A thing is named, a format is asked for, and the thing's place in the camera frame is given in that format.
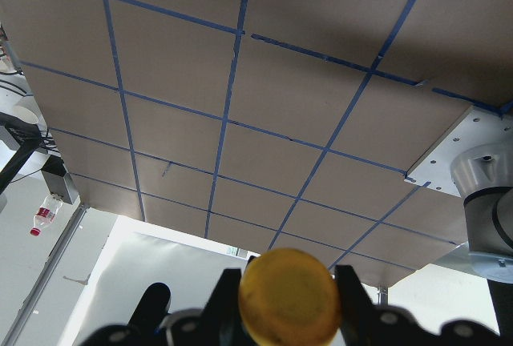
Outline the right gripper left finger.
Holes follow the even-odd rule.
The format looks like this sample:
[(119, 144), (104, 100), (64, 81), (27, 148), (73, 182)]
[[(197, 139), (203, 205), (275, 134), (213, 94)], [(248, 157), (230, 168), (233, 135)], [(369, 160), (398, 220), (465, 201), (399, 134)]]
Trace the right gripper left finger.
[(237, 345), (240, 341), (238, 288), (241, 270), (227, 268), (200, 317), (200, 345)]

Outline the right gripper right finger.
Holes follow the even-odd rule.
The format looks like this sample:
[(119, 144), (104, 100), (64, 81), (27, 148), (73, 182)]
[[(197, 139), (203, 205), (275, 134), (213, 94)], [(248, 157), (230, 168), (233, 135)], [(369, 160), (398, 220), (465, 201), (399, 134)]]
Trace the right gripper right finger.
[(335, 267), (335, 281), (340, 296), (340, 330), (346, 345), (371, 345), (374, 305), (354, 269)]

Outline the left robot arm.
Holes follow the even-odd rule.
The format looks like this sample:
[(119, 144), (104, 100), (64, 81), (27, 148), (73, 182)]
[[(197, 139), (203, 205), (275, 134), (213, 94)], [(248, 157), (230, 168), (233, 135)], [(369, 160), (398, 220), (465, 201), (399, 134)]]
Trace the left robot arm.
[(471, 265), (487, 280), (499, 334), (512, 341), (512, 146), (471, 148), (450, 173), (463, 199)]

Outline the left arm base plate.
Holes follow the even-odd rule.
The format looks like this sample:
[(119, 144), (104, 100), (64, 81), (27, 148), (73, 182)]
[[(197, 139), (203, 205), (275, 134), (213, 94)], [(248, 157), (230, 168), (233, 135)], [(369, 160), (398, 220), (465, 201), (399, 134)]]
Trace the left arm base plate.
[(408, 183), (461, 197), (512, 186), (512, 117), (469, 107), (417, 160)]

